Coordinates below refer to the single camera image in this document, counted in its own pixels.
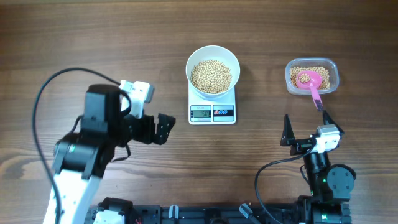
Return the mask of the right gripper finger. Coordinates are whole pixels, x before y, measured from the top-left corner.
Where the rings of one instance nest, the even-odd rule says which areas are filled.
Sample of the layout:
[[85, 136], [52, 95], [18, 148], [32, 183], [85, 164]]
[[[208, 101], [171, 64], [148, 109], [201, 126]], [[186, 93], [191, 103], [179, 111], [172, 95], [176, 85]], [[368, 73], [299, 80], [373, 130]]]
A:
[[338, 126], [338, 124], [333, 121], [333, 119], [331, 118], [331, 116], [327, 113], [326, 110], [323, 110], [322, 112], [322, 116], [323, 116], [323, 123], [324, 125], [335, 125], [336, 128], [338, 129], [340, 136], [344, 135], [345, 132]]
[[291, 146], [295, 142], [295, 136], [292, 129], [292, 125], [289, 119], [289, 116], [286, 114], [284, 116], [284, 128], [280, 140], [281, 146]]

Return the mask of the pink plastic measuring scoop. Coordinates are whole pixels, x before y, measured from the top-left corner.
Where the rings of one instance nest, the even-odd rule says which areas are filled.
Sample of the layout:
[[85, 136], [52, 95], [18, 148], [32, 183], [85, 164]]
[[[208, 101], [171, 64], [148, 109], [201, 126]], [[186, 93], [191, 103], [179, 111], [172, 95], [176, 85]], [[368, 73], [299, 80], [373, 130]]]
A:
[[304, 70], [297, 75], [297, 86], [303, 90], [310, 90], [313, 102], [318, 111], [323, 111], [323, 103], [318, 92], [323, 78], [317, 72]]

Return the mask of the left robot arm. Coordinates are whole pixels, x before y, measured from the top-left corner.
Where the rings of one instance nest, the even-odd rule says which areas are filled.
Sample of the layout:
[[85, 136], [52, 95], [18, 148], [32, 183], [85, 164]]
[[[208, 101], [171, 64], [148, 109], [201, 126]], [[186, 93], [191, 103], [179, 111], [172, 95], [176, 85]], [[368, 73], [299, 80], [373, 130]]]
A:
[[153, 116], [135, 118], [130, 108], [121, 109], [125, 94], [113, 85], [89, 86], [84, 113], [76, 121], [80, 131], [69, 132], [55, 145], [55, 187], [45, 223], [84, 223], [106, 166], [116, 160], [116, 147], [127, 147], [132, 140], [166, 143], [176, 119], [165, 114], [158, 115], [157, 123]]

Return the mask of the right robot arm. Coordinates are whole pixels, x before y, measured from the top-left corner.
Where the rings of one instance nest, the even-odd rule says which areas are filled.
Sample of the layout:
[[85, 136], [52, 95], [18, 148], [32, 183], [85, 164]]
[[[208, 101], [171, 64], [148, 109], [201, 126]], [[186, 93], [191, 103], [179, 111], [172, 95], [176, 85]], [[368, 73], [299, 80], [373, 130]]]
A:
[[310, 196], [295, 202], [293, 223], [351, 223], [349, 205], [356, 180], [355, 171], [344, 164], [331, 164], [328, 153], [339, 147], [344, 131], [322, 112], [323, 125], [306, 139], [296, 139], [288, 115], [284, 116], [281, 146], [303, 159]]

